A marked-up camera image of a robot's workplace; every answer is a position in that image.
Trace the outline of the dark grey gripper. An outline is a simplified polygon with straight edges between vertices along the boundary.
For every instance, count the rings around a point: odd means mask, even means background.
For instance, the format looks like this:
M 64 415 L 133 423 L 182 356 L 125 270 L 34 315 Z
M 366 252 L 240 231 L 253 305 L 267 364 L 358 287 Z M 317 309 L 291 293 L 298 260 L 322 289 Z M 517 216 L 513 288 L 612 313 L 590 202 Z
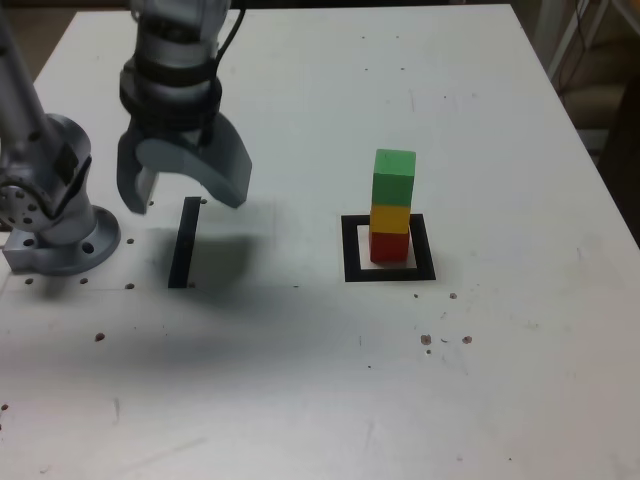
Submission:
M 117 188 L 127 208 L 138 215 L 147 212 L 158 173 L 187 176 L 214 199 L 236 209 L 247 199 L 251 171 L 249 153 L 223 114 L 215 117 L 206 145 L 200 145 L 199 136 L 191 132 L 143 132 L 134 120 L 118 142 Z

